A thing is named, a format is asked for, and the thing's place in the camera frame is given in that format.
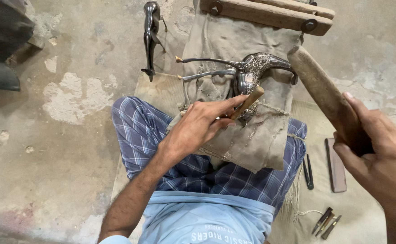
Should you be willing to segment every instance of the hand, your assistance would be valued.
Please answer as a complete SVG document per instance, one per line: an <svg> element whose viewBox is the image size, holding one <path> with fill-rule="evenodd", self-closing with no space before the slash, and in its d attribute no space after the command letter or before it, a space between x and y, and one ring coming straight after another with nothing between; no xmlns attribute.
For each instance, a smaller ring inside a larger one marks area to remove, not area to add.
<svg viewBox="0 0 396 244"><path fill-rule="evenodd" d="M353 107L371 138L375 154L356 156L334 133L334 149L346 169L384 208L396 211L396 126L379 110L368 110L350 93L344 97Z"/></svg>
<svg viewBox="0 0 396 244"><path fill-rule="evenodd" d="M183 118L159 143L158 151L162 151L165 157L171 159L172 165L169 165L169 168L196 152L222 127L235 125L232 119L216 118L225 114L229 117L234 112L234 107L243 103L247 97L239 95L225 101L191 104Z"/></svg>

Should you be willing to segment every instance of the engraved metal deer figurine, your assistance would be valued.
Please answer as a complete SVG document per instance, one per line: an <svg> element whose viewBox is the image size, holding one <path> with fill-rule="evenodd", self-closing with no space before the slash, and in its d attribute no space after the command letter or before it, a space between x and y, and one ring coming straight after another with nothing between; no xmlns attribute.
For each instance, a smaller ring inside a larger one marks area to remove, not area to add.
<svg viewBox="0 0 396 244"><path fill-rule="evenodd" d="M160 15L160 6L156 2L147 2L144 5L144 10L146 13L144 24L144 44L147 57L147 68L141 69L141 71L145 72L150 78L150 82L152 82L153 76L156 74L153 65L154 48L157 44L160 44L163 48L163 52L166 53L165 47L163 47L162 43L157 38L157 32L159 31L159 20L163 20L165 32L168 31L168 28L166 27L165 20Z"/></svg>
<svg viewBox="0 0 396 244"><path fill-rule="evenodd" d="M291 64L275 55L269 53L253 53L247 55L241 62L233 62L222 59L213 58L192 58L192 59L181 59L175 57L177 63L189 63L193 61L211 61L217 63L224 63L232 66L232 69L218 70L206 72L198 75L190 75L181 77L180 80L191 80L200 78L206 75L234 75L234 79L231 82L231 88L235 96L240 94L249 94L254 90L256 86L260 85L260 78L263 73L268 69L285 69L293 73L290 83L295 85L297 82L297 75L293 71ZM257 103L251 105L243 114L242 118L247 119L255 114L257 111Z"/></svg>

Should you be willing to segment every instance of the light blue t-shirt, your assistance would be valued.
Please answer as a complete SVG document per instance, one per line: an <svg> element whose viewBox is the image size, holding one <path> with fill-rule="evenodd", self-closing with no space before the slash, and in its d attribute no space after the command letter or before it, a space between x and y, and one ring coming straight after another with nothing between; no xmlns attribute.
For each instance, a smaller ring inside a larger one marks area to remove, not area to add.
<svg viewBox="0 0 396 244"><path fill-rule="evenodd" d="M244 197L155 191L144 211L140 244L264 243L275 208ZM101 244L130 244L111 236Z"/></svg>

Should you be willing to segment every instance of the peeling plaster floor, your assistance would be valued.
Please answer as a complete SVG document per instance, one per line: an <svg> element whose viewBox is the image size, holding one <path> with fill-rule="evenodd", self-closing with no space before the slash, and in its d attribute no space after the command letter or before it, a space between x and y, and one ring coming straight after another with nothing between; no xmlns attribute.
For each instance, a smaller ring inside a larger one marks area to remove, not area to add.
<svg viewBox="0 0 396 244"><path fill-rule="evenodd" d="M15 67L22 91L0 91L0 243L94 243L119 157L110 119L146 66L146 0L26 0L46 47ZM168 24L157 72L176 75L192 0L158 1ZM323 1L337 16L304 46L341 90L396 117L396 3ZM299 82L295 98L311 97Z"/></svg>

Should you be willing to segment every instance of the blue checkered pants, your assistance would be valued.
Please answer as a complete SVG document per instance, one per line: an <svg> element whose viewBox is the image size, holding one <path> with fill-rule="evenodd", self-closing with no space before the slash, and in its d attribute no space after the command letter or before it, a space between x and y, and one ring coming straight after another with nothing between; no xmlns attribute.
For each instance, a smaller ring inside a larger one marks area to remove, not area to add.
<svg viewBox="0 0 396 244"><path fill-rule="evenodd" d="M112 106L112 118L127 177L132 179L156 153L172 118L137 97L118 99ZM306 131L305 123L290 119L288 133L305 138ZM162 177L156 191L235 195L269 204L278 211L305 150L302 140L287 136L284 170L264 168L256 174L231 162L215 171L210 157L191 154Z"/></svg>

